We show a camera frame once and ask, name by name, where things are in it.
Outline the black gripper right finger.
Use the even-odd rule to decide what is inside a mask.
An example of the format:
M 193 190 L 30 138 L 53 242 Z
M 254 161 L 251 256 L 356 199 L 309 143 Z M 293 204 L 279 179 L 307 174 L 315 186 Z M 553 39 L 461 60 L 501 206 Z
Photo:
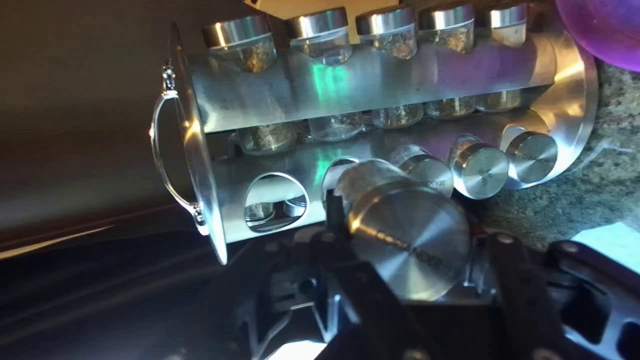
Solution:
M 504 342 L 511 360 L 570 360 L 571 346 L 541 271 L 529 262 L 524 243 L 509 233 L 480 237 L 483 250 L 481 290 L 501 311 Z

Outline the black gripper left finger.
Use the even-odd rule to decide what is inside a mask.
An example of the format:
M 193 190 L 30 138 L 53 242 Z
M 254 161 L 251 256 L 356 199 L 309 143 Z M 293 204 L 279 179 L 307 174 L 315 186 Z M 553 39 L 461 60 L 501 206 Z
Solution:
M 428 360 L 423 334 L 370 262 L 352 256 L 343 201 L 325 192 L 325 224 L 345 259 L 329 277 L 348 318 L 315 360 Z

